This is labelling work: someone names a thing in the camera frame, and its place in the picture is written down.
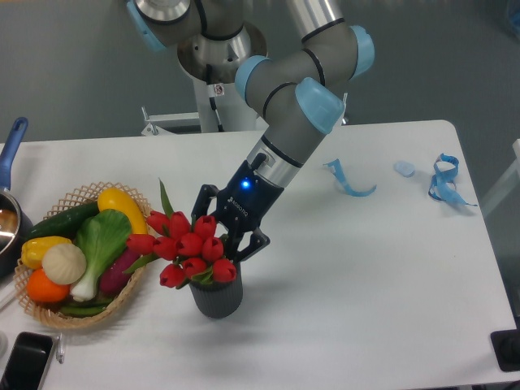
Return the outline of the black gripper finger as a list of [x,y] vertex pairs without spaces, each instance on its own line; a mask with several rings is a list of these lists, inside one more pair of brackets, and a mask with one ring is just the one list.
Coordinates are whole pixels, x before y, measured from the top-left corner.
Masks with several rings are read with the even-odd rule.
[[244,235],[244,232],[240,232],[237,229],[228,231],[225,249],[227,258],[232,262],[246,261],[271,243],[271,239],[261,228],[256,227],[249,232],[249,243],[243,249],[239,249]]
[[212,184],[203,184],[194,203],[191,217],[195,223],[200,217],[208,214],[209,206],[213,199],[217,197],[219,189]]

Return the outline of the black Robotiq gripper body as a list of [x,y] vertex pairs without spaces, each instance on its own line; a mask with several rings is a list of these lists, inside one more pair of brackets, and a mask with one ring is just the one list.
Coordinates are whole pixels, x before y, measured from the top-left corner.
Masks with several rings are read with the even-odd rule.
[[245,160],[227,186],[219,190],[214,217],[232,235],[241,236],[260,226],[263,216],[284,189],[257,173],[264,159]]

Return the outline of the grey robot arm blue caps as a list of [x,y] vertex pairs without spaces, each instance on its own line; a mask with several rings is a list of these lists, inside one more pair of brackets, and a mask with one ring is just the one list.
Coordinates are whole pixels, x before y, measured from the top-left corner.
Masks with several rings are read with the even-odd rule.
[[193,216],[215,204],[226,250],[241,262],[268,245],[266,212],[345,114],[330,91],[366,72],[375,48],[364,28],[349,26],[335,1],[287,4],[300,51],[267,57],[262,33],[244,17],[241,1],[130,1],[128,13],[153,50],[175,47],[192,79],[203,132],[232,132],[263,119],[267,128],[225,188],[206,184]]

